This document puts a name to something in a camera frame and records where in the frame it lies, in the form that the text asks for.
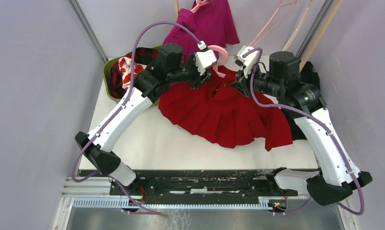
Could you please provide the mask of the pink plastic hanger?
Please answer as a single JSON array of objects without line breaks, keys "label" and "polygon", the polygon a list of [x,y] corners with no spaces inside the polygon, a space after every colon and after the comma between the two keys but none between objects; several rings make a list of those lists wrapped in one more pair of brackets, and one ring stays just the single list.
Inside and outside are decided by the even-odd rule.
[{"label": "pink plastic hanger", "polygon": [[208,48],[213,50],[214,52],[219,53],[220,59],[218,59],[217,63],[212,67],[212,69],[217,73],[217,75],[220,78],[224,78],[226,74],[219,72],[218,68],[219,66],[224,66],[228,62],[229,60],[228,52],[226,51],[225,48],[217,45],[209,45]]}]

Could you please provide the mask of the red dress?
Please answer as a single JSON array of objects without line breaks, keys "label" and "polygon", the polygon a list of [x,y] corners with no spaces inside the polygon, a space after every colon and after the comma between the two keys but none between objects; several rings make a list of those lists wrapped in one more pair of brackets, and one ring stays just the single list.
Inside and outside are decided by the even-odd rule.
[{"label": "red dress", "polygon": [[220,66],[212,80],[198,89],[187,83],[170,86],[160,97],[158,108],[172,124],[192,135],[225,148],[235,148],[265,139],[265,149],[293,143],[291,128],[276,107],[260,107],[231,87],[236,71]]}]

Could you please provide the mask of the beige plastic hanger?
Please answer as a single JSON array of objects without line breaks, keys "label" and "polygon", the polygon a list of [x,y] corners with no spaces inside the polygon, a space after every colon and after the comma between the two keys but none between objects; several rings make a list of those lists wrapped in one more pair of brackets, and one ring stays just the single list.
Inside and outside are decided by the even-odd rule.
[{"label": "beige plastic hanger", "polygon": [[307,4],[304,10],[302,10],[301,4],[302,0],[294,0],[294,3],[292,4],[293,7],[296,5],[300,5],[300,12],[302,13],[301,18],[298,21],[297,26],[295,27],[293,33],[291,34],[290,38],[282,48],[282,51],[288,51],[289,48],[292,46],[293,42],[297,38],[298,34],[301,30],[303,30],[303,27],[305,24],[309,24],[311,21],[311,18],[313,16],[312,10],[315,9],[314,7],[314,0],[306,0]]}]

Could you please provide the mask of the white red floral garment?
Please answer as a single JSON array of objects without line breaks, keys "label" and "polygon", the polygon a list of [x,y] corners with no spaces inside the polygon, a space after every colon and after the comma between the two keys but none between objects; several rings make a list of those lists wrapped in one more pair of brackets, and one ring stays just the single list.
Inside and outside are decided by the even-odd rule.
[{"label": "white red floral garment", "polygon": [[[122,83],[123,83],[122,88],[124,90],[127,90],[128,87],[130,86],[131,63],[132,63],[132,59],[129,57],[121,57],[118,60],[119,70],[120,70],[121,75],[122,75]],[[145,68],[146,68],[146,65],[134,63],[134,77],[136,77],[138,73],[145,70]]]}]

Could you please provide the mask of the pink wire hanger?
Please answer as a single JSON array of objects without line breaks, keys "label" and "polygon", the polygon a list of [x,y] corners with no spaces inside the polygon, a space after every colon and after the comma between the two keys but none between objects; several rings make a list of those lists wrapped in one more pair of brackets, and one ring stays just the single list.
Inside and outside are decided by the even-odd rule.
[{"label": "pink wire hanger", "polygon": [[[283,0],[280,0],[277,8],[275,9],[271,17],[265,23],[263,28],[257,33],[255,38],[248,44],[248,46],[255,47],[256,45],[258,45],[296,7],[297,2],[297,0],[290,0],[285,3]],[[273,25],[271,25],[278,12],[281,9],[287,7],[289,7],[289,9]]]}]

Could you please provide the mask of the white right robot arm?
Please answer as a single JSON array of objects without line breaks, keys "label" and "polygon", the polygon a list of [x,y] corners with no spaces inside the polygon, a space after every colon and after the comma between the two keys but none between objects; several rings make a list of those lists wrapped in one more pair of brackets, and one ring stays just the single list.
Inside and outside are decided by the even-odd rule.
[{"label": "white right robot arm", "polygon": [[278,168],[266,182],[273,196],[284,190],[308,194],[322,206],[340,202],[353,191],[372,182],[369,172],[361,171],[345,151],[332,125],[321,91],[301,79],[300,60],[291,52],[278,51],[269,56],[269,70],[259,69],[261,48],[244,46],[235,56],[240,67],[232,87],[246,97],[256,92],[273,96],[270,107],[286,112],[309,141],[319,168],[298,171]]}]

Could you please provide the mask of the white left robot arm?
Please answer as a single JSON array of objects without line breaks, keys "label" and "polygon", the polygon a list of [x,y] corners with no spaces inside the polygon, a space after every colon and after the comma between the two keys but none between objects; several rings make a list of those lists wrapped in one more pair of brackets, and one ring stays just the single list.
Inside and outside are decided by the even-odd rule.
[{"label": "white left robot arm", "polygon": [[211,79],[210,67],[217,63],[213,50],[204,42],[200,51],[184,58],[180,45],[168,43],[156,51],[156,56],[139,72],[133,87],[97,127],[78,132],[75,141],[97,172],[121,184],[129,195],[139,191],[136,173],[114,152],[113,148],[129,125],[147,108],[169,91],[170,85],[187,82],[196,89]]}]

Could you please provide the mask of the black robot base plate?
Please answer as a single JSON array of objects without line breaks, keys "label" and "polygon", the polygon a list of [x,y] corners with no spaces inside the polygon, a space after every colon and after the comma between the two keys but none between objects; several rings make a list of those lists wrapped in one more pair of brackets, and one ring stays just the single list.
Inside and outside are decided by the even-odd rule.
[{"label": "black robot base plate", "polygon": [[266,197],[309,199],[307,192],[281,189],[274,179],[279,169],[136,170],[127,186],[148,205],[249,205]]}]

